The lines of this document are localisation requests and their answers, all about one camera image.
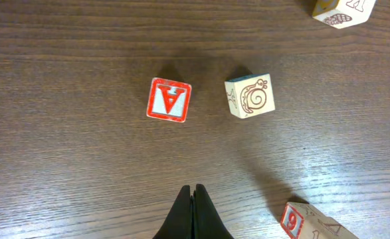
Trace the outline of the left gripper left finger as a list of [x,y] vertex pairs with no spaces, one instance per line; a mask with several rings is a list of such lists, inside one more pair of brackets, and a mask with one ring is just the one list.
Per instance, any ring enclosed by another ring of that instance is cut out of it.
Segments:
[[189,185],[184,185],[153,239],[188,239],[191,238],[191,229],[191,190]]

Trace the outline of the red number 6 block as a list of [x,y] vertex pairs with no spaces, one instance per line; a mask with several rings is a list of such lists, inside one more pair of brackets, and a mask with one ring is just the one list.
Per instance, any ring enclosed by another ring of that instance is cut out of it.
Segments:
[[287,202],[280,219],[280,225],[291,239],[299,239],[307,217],[319,216],[325,216],[325,214],[311,204]]

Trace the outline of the number 1 wooden block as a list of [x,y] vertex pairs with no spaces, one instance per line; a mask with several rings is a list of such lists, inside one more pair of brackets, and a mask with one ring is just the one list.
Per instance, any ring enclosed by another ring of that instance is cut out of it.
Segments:
[[319,217],[311,221],[312,230],[308,234],[313,239],[359,239],[332,217]]

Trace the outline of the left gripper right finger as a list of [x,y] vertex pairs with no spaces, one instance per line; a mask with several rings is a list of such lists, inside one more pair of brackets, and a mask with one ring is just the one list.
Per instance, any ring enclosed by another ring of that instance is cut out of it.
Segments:
[[202,184],[197,184],[193,192],[192,223],[194,239],[233,239]]

